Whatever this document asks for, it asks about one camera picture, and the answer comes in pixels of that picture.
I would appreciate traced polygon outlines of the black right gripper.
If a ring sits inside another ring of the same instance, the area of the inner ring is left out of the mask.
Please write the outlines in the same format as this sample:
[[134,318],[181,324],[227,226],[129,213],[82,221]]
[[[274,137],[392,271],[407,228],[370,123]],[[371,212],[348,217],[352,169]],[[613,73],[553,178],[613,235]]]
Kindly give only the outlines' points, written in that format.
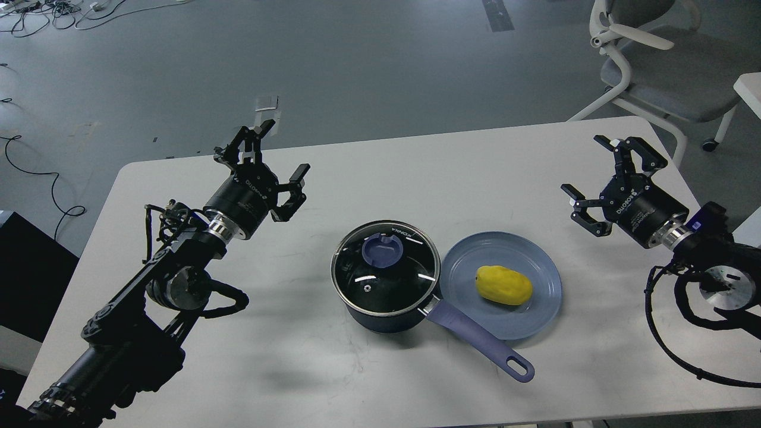
[[[609,139],[595,135],[593,141],[614,154],[614,176],[598,199],[587,199],[573,185],[562,184],[561,190],[573,207],[571,219],[595,237],[610,235],[615,223],[640,246],[659,246],[661,228],[669,221],[683,222],[688,216],[687,206],[650,179],[668,166],[668,160],[641,137]],[[633,153],[641,160],[641,171],[636,169]],[[589,214],[588,209],[597,207],[602,207],[607,221],[598,221]]]

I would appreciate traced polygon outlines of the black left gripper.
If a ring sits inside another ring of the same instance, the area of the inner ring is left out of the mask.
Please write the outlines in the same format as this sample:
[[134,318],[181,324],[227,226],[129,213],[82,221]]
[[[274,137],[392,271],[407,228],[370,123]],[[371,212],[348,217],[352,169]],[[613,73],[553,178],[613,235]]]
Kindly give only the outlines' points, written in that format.
[[[277,176],[263,162],[262,141],[275,125],[274,119],[254,127],[244,125],[225,148],[213,149],[213,160],[234,170],[202,211],[207,217],[222,214],[231,220],[240,240],[251,238],[270,210],[275,222],[288,222],[307,199],[303,187],[312,167],[309,163],[301,163],[287,184],[278,184]],[[288,200],[277,206],[277,195],[286,191]]]

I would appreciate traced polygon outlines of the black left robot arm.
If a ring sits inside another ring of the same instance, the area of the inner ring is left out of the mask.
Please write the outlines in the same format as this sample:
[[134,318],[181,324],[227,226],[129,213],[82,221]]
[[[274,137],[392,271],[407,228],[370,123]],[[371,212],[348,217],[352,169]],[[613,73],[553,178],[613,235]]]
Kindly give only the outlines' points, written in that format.
[[148,246],[141,270],[85,323],[87,350],[56,382],[29,407],[2,405],[3,427],[98,427],[183,368],[182,344],[199,319],[247,307],[247,294],[212,279],[206,266],[231,240],[250,239],[267,216],[287,222],[306,200],[308,163],[281,184],[263,161],[261,143],[275,124],[244,125],[215,148],[215,162],[230,174],[201,209],[176,200],[144,207],[146,228],[159,214],[161,248]]

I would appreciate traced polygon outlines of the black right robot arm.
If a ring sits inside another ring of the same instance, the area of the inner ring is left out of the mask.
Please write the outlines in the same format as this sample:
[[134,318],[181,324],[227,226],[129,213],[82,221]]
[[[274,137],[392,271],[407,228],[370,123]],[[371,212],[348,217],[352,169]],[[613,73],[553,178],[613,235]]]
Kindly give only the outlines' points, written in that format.
[[710,331],[742,330],[759,338],[759,249],[734,240],[725,207],[704,204],[693,216],[687,207],[652,180],[668,160],[641,137],[596,143],[614,156],[614,174],[599,197],[590,199],[571,184],[561,189],[570,197],[571,219],[595,237],[617,226],[639,246],[664,246],[671,261],[650,268],[644,288],[645,319],[658,346],[696,379],[739,388],[759,388],[759,382],[720,376],[678,357],[655,325],[653,295],[659,279],[674,275],[677,308],[687,322]]

